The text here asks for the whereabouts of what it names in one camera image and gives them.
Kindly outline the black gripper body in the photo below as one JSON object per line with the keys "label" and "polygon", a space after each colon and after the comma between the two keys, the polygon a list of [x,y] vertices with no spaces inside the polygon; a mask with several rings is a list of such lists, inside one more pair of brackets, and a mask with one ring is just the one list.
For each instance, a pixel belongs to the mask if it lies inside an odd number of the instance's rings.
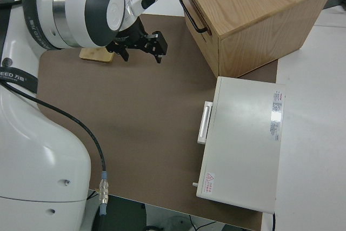
{"label": "black gripper body", "polygon": [[119,52],[122,49],[138,49],[154,56],[156,53],[167,54],[168,44],[160,31],[152,34],[145,32],[143,23],[140,19],[135,20],[134,24],[123,31],[120,31],[116,38],[106,46],[108,52]]}

